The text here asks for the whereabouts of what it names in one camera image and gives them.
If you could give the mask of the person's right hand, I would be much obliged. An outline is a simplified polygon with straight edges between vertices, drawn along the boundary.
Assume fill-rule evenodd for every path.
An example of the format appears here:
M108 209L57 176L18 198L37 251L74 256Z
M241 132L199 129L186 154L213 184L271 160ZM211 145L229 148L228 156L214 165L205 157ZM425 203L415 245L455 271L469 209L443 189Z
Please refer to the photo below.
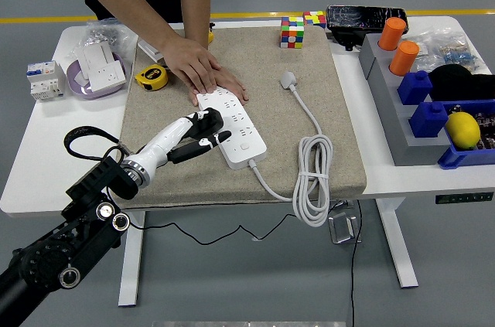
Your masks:
M168 68L192 91L210 93L217 87L217 59L198 42L173 36L159 48Z

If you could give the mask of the person's left hand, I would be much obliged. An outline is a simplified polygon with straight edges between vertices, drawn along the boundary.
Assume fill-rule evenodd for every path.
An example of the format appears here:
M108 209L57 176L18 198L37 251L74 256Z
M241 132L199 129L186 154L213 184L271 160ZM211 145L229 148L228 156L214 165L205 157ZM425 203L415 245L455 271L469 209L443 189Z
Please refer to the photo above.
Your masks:
M248 93L245 85L239 81L228 69L221 67L220 69L212 68L204 79L199 79L199 84L188 84L188 96L190 102L194 105L198 105L198 94L211 94L218 87L229 90L242 105L245 105L249 101Z

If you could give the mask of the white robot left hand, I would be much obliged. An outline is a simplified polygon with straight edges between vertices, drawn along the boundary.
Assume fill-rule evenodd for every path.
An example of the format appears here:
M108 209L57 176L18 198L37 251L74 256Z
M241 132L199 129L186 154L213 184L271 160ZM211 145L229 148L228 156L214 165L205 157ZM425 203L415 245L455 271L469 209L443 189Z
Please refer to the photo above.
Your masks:
M224 120L219 111L208 107L186 115L160 131L127 162L138 163L151 175L167 162L178 164L198 157L226 141L231 132L220 131Z

